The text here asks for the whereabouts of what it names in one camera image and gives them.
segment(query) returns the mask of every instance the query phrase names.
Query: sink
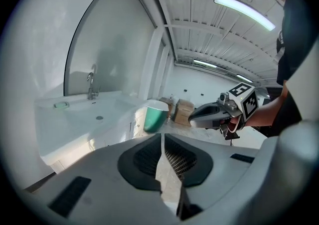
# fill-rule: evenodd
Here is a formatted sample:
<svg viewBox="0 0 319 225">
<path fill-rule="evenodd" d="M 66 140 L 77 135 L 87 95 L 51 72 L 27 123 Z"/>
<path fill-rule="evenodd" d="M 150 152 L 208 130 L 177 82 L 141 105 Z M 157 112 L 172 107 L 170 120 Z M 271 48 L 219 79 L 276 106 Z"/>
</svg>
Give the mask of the sink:
<svg viewBox="0 0 319 225">
<path fill-rule="evenodd" d="M 77 101 L 77 102 L 69 103 L 70 107 L 68 107 L 66 111 L 82 111 L 82 110 L 91 109 L 97 102 L 98 101 L 95 101 L 95 100 L 88 100 L 87 102 Z"/>
<path fill-rule="evenodd" d="M 66 109 L 54 109 L 59 102 L 68 102 Z M 65 155 L 119 124 L 129 124 L 135 112 L 146 101 L 123 95 L 122 92 L 100 93 L 93 100 L 86 94 L 40 99 L 35 101 L 36 136 L 40 156 L 53 164 Z"/>
</svg>

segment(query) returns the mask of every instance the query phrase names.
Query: black slot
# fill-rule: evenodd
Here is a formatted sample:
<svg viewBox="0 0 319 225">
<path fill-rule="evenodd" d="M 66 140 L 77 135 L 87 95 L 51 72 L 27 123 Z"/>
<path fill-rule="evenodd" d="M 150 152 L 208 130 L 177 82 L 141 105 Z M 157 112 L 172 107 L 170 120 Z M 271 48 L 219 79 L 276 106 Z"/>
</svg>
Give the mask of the black slot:
<svg viewBox="0 0 319 225">
<path fill-rule="evenodd" d="M 160 192 L 160 182 L 155 179 L 160 145 L 161 134 L 156 134 L 123 152 L 118 160 L 121 176 L 137 189 Z"/>
<path fill-rule="evenodd" d="M 89 178 L 76 177 L 49 205 L 49 208 L 65 218 L 68 217 L 90 182 Z"/>
<path fill-rule="evenodd" d="M 196 117 L 198 116 L 206 116 L 211 114 L 219 113 L 220 108 L 216 106 L 207 106 L 202 111 L 196 113 Z"/>
<path fill-rule="evenodd" d="M 246 155 L 242 155 L 242 154 L 238 154 L 238 153 L 234 153 L 230 157 L 233 159 L 243 161 L 243 162 L 247 162 L 247 163 L 253 163 L 253 161 L 255 159 L 254 157 L 250 157 L 250 156 L 246 156 Z"/>
</svg>

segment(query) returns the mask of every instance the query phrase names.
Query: fluorescent light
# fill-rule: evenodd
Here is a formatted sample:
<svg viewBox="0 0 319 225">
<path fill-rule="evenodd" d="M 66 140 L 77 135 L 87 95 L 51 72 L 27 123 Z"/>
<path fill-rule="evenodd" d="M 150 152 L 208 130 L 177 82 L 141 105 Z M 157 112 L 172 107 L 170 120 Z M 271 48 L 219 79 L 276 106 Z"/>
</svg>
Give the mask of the fluorescent light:
<svg viewBox="0 0 319 225">
<path fill-rule="evenodd" d="M 245 77 L 243 77 L 243 76 L 241 76 L 241 75 L 237 75 L 237 77 L 239 77 L 239 78 L 241 78 L 241 79 L 243 79 L 243 80 L 245 80 L 245 81 L 247 81 L 247 82 L 249 82 L 249 83 L 252 83 L 253 81 L 251 81 L 251 80 L 249 80 L 249 79 L 247 79 L 247 78 L 245 78 Z"/>
<path fill-rule="evenodd" d="M 215 66 L 213 64 L 209 64 L 209 63 L 206 63 L 206 62 L 203 62 L 203 61 L 200 61 L 200 60 L 194 60 L 194 63 L 205 65 L 207 67 L 217 68 L 217 66 Z"/>
<path fill-rule="evenodd" d="M 227 6 L 229 8 L 232 8 L 236 11 L 239 11 L 239 12 L 251 17 L 252 19 L 257 21 L 258 23 L 263 25 L 269 31 L 273 30 L 276 27 L 272 22 L 270 22 L 266 17 L 264 17 L 258 11 L 256 11 L 255 9 L 250 7 L 249 5 L 242 3 L 239 0 L 214 0 L 214 2 L 217 4 L 221 4 L 221 5 Z"/>
</svg>

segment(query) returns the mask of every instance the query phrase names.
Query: cardboard box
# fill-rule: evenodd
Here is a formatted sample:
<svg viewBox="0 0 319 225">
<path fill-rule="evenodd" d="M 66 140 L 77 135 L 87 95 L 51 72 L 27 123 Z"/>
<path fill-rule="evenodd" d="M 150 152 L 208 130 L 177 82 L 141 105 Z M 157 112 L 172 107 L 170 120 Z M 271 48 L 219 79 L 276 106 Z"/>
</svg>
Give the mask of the cardboard box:
<svg viewBox="0 0 319 225">
<path fill-rule="evenodd" d="M 170 117 L 171 110 L 173 109 L 173 100 L 168 98 L 160 98 L 159 101 L 162 101 L 168 105 L 168 114 L 167 118 Z"/>
<path fill-rule="evenodd" d="M 182 125 L 190 127 L 190 124 L 188 122 L 188 118 L 193 111 L 194 111 L 193 103 L 180 99 L 180 100 L 178 100 L 178 102 L 176 104 L 176 109 L 175 109 L 173 121 L 178 123 L 178 124 L 182 124 Z"/>
</svg>

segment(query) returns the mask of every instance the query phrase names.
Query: white wall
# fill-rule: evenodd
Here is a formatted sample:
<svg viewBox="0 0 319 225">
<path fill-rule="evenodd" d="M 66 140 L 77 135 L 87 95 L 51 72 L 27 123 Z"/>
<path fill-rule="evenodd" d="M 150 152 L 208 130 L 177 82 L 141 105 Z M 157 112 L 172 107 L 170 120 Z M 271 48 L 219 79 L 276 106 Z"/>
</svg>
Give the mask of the white wall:
<svg viewBox="0 0 319 225">
<path fill-rule="evenodd" d="M 52 169 L 36 143 L 33 103 L 63 95 L 67 53 L 92 0 L 21 0 L 0 44 L 0 140 L 9 176 L 26 188 Z"/>
<path fill-rule="evenodd" d="M 152 79 L 151 79 L 148 99 L 153 97 L 153 92 L 154 92 L 154 87 L 155 87 L 155 80 L 156 80 L 156 77 L 158 75 L 158 70 L 159 70 L 159 65 L 160 65 L 160 58 L 161 58 L 161 54 L 163 52 L 163 49 L 164 49 L 164 45 L 161 43 L 159 45 L 159 52 L 158 52 L 158 54 L 156 56 L 156 61 L 155 61 L 154 70 L 153 70 L 153 74 L 152 74 Z"/>
<path fill-rule="evenodd" d="M 205 103 L 216 102 L 221 92 L 226 92 L 235 85 L 234 82 L 205 72 L 173 66 L 164 89 L 164 96 L 169 98 L 173 95 L 178 99 L 191 101 L 195 107 L 198 107 Z"/>
<path fill-rule="evenodd" d="M 163 78 L 162 78 L 160 88 L 159 88 L 159 97 L 160 98 L 164 97 L 165 86 L 167 85 L 167 82 L 168 82 L 169 77 L 171 75 L 173 66 L 174 66 L 174 58 L 173 58 L 172 54 L 169 54 L 168 58 L 166 60 L 164 74 L 163 74 Z"/>
<path fill-rule="evenodd" d="M 95 0 L 71 45 L 65 95 L 87 93 L 94 72 L 96 89 L 137 96 L 154 30 L 139 0 Z"/>
<path fill-rule="evenodd" d="M 154 91 L 152 96 L 154 99 L 157 99 L 160 97 L 160 88 L 164 79 L 165 66 L 166 66 L 168 54 L 169 54 L 169 47 L 165 46 L 160 56 L 159 69 L 158 69 L 155 83 L 154 83 Z"/>
</svg>

